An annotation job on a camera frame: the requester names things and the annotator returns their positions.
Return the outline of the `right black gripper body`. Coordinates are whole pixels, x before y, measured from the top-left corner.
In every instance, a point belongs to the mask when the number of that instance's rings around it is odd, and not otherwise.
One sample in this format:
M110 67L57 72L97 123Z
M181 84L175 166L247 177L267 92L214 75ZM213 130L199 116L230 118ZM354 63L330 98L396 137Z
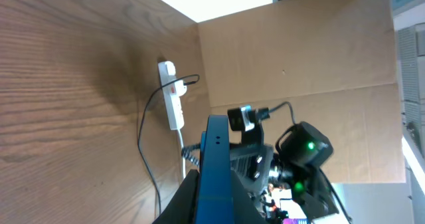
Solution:
M230 168L245 190L261 194L268 184L269 170L274 156L270 145L230 145Z

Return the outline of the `blue Galaxy smartphone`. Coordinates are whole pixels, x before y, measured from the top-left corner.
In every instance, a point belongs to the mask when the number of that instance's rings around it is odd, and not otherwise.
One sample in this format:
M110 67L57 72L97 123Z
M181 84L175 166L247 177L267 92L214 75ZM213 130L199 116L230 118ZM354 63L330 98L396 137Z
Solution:
M234 223L228 118L210 115L201 136L195 223Z

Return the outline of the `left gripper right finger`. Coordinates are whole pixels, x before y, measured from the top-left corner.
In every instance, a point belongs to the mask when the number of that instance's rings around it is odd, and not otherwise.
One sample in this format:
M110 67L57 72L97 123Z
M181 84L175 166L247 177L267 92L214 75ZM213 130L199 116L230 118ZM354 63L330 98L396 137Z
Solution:
M230 171L235 224L267 224L249 198L237 174Z

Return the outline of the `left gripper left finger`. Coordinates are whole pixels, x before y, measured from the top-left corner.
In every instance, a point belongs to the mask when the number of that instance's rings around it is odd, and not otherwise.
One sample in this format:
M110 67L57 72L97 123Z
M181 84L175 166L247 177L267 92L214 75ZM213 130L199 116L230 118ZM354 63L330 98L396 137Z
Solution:
M192 224L197 202L199 172L191 169L162 214L153 224Z

